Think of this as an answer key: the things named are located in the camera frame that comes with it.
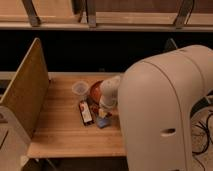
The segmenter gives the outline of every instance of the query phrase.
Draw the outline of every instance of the plywood board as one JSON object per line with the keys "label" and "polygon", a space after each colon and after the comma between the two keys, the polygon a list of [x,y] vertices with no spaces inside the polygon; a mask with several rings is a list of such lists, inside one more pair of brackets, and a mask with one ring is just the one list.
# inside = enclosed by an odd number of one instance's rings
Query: plywood board
{"label": "plywood board", "polygon": [[[32,0],[32,2],[41,21],[45,23],[76,23],[80,20],[80,13],[83,10],[83,3],[78,3],[82,6],[82,10],[78,13],[74,13],[74,7],[71,0]],[[1,0],[0,21],[28,21],[28,16],[22,1]]]}
{"label": "plywood board", "polygon": [[48,85],[41,43],[35,39],[0,101],[9,111],[2,114],[16,131],[23,127],[32,137]]}
{"label": "plywood board", "polygon": [[[98,12],[177,13],[182,0],[96,0]],[[193,12],[212,13],[212,0],[196,0]]]}
{"label": "plywood board", "polygon": [[[172,25],[177,13],[96,12],[100,24]],[[193,13],[188,25],[213,25],[213,14]]]}

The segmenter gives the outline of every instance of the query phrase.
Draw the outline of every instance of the orange bowl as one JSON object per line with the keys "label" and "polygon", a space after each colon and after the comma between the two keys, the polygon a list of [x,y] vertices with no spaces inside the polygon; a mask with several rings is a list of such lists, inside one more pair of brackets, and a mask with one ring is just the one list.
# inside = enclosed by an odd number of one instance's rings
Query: orange bowl
{"label": "orange bowl", "polygon": [[101,98],[101,90],[100,90],[101,83],[102,81],[97,81],[90,88],[90,97],[96,104],[99,104]]}

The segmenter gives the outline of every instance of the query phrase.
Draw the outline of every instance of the wooden panel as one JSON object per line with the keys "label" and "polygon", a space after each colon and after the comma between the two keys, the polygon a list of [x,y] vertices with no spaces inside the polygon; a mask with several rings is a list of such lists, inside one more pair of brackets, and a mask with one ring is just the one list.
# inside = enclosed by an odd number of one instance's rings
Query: wooden panel
{"label": "wooden panel", "polygon": [[213,13],[212,0],[196,0],[193,13]]}
{"label": "wooden panel", "polygon": [[80,17],[71,0],[33,0],[33,4],[42,22],[77,22]]}
{"label": "wooden panel", "polygon": [[[33,4],[42,22],[70,23],[79,21],[81,17],[83,3],[77,1],[78,13],[74,12],[72,0],[33,0]],[[0,21],[28,21],[22,1],[0,0]]]}
{"label": "wooden panel", "polygon": [[1,21],[28,21],[21,0],[0,0]]}
{"label": "wooden panel", "polygon": [[178,12],[182,0],[96,0],[98,12]]}
{"label": "wooden panel", "polygon": [[213,14],[193,13],[188,21],[192,25],[213,25]]}
{"label": "wooden panel", "polygon": [[41,43],[35,39],[0,101],[11,111],[2,114],[16,131],[22,126],[32,137],[48,85]]}
{"label": "wooden panel", "polygon": [[97,12],[97,23],[172,24],[176,13]]}
{"label": "wooden panel", "polygon": [[51,79],[36,132],[28,150],[32,158],[125,156],[118,112],[111,126],[84,126],[78,97],[72,84],[84,80],[90,85],[109,76],[76,75]]}

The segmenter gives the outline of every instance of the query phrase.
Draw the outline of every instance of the cable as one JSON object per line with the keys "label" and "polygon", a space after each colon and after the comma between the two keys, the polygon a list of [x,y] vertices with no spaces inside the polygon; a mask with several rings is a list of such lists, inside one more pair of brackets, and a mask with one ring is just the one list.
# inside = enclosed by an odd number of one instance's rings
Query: cable
{"label": "cable", "polygon": [[210,142],[213,144],[213,140],[211,138],[211,133],[210,133],[210,129],[209,129],[209,120],[213,116],[213,111],[209,110],[209,112],[210,112],[210,114],[206,118],[206,122],[200,121],[200,122],[198,122],[198,124],[194,125],[194,126],[200,128],[201,130],[203,130],[206,135],[206,143],[203,146],[202,150],[201,151],[192,151],[192,154],[193,154],[192,156],[200,164],[200,166],[203,168],[204,171],[206,170],[204,164],[196,156],[205,153],[209,148]]}
{"label": "cable", "polygon": [[195,155],[193,155],[194,159],[200,164],[200,166],[203,168],[203,171],[206,171],[205,166],[203,165],[203,163],[197,158],[195,157]]}

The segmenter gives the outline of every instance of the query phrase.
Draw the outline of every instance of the clear plastic cup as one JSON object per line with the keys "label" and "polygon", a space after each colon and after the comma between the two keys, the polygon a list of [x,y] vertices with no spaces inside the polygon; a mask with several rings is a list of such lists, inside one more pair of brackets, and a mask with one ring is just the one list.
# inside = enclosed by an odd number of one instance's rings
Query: clear plastic cup
{"label": "clear plastic cup", "polygon": [[78,95],[79,101],[86,100],[89,94],[89,84],[85,81],[77,81],[72,85],[72,92]]}

